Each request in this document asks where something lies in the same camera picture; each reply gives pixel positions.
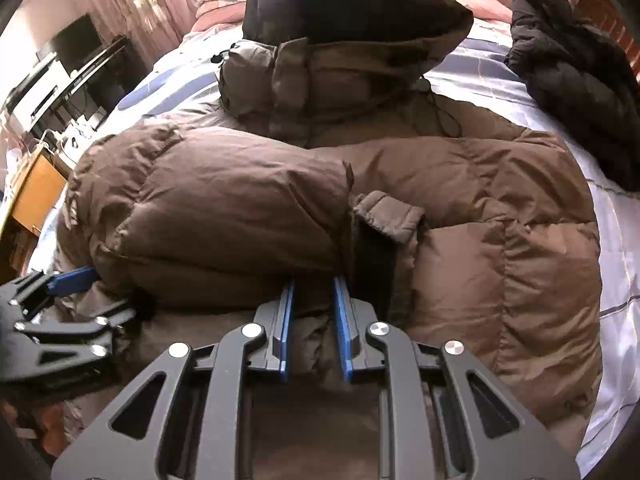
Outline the wooden nightstand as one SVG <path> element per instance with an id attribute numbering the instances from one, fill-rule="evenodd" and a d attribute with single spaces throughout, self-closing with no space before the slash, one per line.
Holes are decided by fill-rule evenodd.
<path id="1" fill-rule="evenodd" d="M 26 273 L 44 220 L 66 182 L 43 145 L 21 159 L 1 205 L 1 283 Z"/>

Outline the black jacket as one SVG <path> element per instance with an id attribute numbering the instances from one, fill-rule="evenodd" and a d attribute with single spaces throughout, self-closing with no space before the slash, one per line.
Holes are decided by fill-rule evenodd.
<path id="1" fill-rule="evenodd" d="M 624 51 L 568 0 L 512 0 L 506 66 L 627 192 L 639 189 L 639 85 Z"/>

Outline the black desk with monitor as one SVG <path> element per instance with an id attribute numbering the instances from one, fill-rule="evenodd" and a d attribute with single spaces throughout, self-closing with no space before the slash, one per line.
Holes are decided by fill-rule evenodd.
<path id="1" fill-rule="evenodd" d="M 145 75 L 132 41 L 117 36 L 106 44 L 87 14 L 44 44 L 37 58 L 2 105 L 18 131 L 37 139 L 70 122 L 99 129 Z"/>

